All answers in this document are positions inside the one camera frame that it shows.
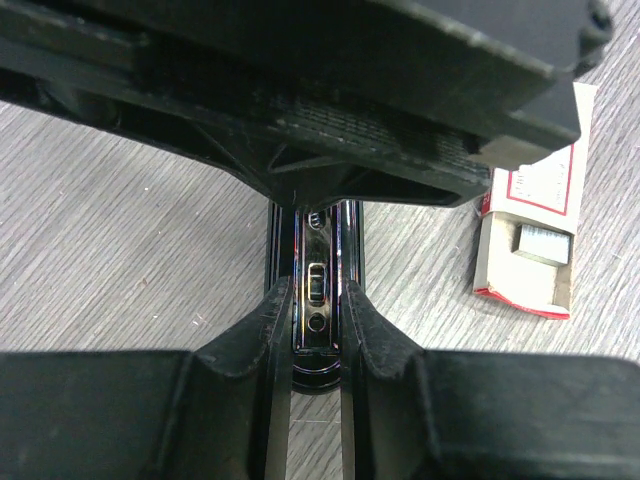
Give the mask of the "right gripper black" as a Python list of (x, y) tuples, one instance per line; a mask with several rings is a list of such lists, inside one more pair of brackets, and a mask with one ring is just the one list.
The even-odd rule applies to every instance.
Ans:
[(474, 161), (512, 169), (579, 138), (572, 84), (612, 36), (600, 1), (5, 1), (1, 98), (221, 169), (283, 207), (454, 207), (488, 190), (487, 168), (403, 178), (99, 95), (89, 104), (115, 117), (86, 121), (36, 78), (198, 119), (311, 100), (389, 131), (461, 133)]

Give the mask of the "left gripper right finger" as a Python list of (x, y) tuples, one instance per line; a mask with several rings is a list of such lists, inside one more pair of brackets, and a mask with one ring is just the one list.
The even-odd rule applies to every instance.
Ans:
[(346, 281), (348, 479), (635, 479), (639, 367), (594, 356), (427, 350)]

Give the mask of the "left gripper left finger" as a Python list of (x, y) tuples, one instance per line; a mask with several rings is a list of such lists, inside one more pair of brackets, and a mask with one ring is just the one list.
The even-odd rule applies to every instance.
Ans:
[(5, 479), (282, 479), (293, 285), (195, 351), (5, 353)]

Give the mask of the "black stapler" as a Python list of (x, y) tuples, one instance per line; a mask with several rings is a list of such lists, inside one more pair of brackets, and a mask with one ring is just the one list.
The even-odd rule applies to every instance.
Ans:
[(322, 395), (339, 387), (343, 280), (365, 285), (364, 206), (342, 201), (300, 213), (268, 206), (264, 289), (293, 279), (293, 390)]

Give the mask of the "red white staple box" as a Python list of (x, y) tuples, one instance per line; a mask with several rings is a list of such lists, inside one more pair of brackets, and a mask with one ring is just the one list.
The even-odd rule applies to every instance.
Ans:
[[(576, 234), (598, 87), (574, 84), (581, 137), (533, 165), (496, 169), (481, 206), (473, 292), (548, 319), (571, 314)], [(572, 237), (568, 265), (555, 267), (513, 253), (522, 224)]]

